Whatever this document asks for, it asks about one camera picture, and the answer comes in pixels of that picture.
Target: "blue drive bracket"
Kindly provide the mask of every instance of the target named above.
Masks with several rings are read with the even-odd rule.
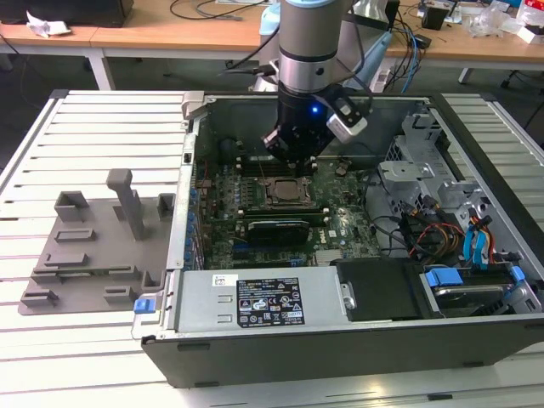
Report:
[[[455,286],[462,285],[462,277],[455,268],[432,268],[425,277],[428,285],[435,286]]]
[[[470,250],[473,246],[474,231],[472,229],[467,230],[465,235],[465,241],[462,244],[462,256],[468,261],[470,260]]]
[[[474,248],[473,264],[479,266],[481,269],[487,269],[487,262],[484,263],[484,258],[482,256],[482,254],[484,253],[486,241],[487,238],[485,237],[484,233],[479,232],[476,235],[476,246]]]

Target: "side panel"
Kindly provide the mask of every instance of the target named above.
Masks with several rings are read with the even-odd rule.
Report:
[[[541,320],[291,336],[156,341],[142,348],[177,388],[487,366],[544,341]]]

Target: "cpu socket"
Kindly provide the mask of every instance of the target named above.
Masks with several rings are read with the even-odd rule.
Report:
[[[264,180],[266,207],[313,207],[309,180],[302,178],[267,178]]]

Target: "slatted aluminum surface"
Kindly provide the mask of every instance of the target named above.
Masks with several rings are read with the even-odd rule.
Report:
[[[496,102],[477,94],[448,94],[446,100],[465,123],[515,195],[544,229],[544,155],[541,148]],[[473,174],[452,144],[449,152],[466,179]]]
[[[0,176],[0,407],[543,406],[544,343],[491,367],[180,390],[132,339],[132,312],[19,315],[60,191],[110,197],[107,171],[129,167],[140,196],[174,192],[182,95],[71,92],[51,99]],[[286,370],[293,364],[285,361]],[[453,399],[429,401],[435,393]]]

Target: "floor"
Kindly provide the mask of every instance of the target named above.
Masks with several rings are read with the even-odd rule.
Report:
[[[93,74],[85,70],[83,58],[19,56],[13,64],[11,72],[0,71],[0,170],[8,163],[53,89],[96,89]],[[244,90],[252,84],[252,78],[247,76],[220,75],[224,61],[113,58],[110,68],[117,89],[226,91]],[[544,88],[544,76],[537,73],[526,72],[515,77],[508,89],[500,88],[507,71],[477,70],[466,85],[457,82],[459,74],[458,69],[423,66],[411,84],[410,93],[493,94],[522,125],[544,98],[539,95]],[[544,111],[528,128],[539,144],[544,143],[543,128]]]

